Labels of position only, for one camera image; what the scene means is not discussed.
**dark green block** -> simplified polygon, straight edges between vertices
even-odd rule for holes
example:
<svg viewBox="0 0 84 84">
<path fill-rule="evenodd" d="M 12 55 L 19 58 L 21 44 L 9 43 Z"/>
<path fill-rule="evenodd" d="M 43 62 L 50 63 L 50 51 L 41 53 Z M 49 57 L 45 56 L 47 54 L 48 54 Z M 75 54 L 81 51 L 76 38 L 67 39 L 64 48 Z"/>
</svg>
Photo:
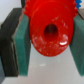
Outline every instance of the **dark green block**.
<svg viewBox="0 0 84 84">
<path fill-rule="evenodd" d="M 74 34 L 70 49 L 81 76 L 84 75 L 84 20 L 79 15 L 74 18 Z"/>
<path fill-rule="evenodd" d="M 5 79 L 5 74 L 2 66 L 2 61 L 0 58 L 0 84 L 2 84 L 3 80 Z"/>
<path fill-rule="evenodd" d="M 29 19 L 26 15 L 23 15 L 22 21 L 20 22 L 13 38 L 19 74 L 26 76 L 28 73 L 31 48 L 29 36 Z"/>
</svg>

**red knob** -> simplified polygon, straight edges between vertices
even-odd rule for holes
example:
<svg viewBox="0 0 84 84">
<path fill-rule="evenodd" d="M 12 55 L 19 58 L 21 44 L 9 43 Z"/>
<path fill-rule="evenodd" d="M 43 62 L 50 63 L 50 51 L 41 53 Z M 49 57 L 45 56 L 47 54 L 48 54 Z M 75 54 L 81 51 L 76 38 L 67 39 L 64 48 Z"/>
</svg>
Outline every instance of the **red knob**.
<svg viewBox="0 0 84 84">
<path fill-rule="evenodd" d="M 73 36 L 75 0 L 27 0 L 25 14 L 30 19 L 30 38 L 44 56 L 62 53 Z"/>
</svg>

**red object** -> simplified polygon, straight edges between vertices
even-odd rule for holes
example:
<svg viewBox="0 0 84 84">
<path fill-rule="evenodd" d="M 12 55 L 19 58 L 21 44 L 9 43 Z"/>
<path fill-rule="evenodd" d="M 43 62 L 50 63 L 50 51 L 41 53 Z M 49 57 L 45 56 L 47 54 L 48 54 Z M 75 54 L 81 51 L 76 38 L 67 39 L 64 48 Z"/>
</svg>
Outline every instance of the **red object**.
<svg viewBox="0 0 84 84">
<path fill-rule="evenodd" d="M 53 57 L 70 44 L 75 0 L 27 0 L 25 14 L 30 20 L 31 42 L 39 53 Z"/>
</svg>

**white surface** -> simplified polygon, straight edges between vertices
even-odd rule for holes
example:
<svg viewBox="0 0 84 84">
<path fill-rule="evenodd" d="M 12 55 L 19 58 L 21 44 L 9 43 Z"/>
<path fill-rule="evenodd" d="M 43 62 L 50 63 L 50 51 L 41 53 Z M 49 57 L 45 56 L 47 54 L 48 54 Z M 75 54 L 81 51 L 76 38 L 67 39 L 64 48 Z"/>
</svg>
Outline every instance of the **white surface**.
<svg viewBox="0 0 84 84">
<path fill-rule="evenodd" d="M 14 7 L 21 7 L 20 0 L 0 0 L 0 22 Z M 6 78 L 2 84 L 84 84 L 84 77 L 79 75 L 69 47 L 59 56 L 48 58 L 32 46 L 28 77 Z"/>
</svg>

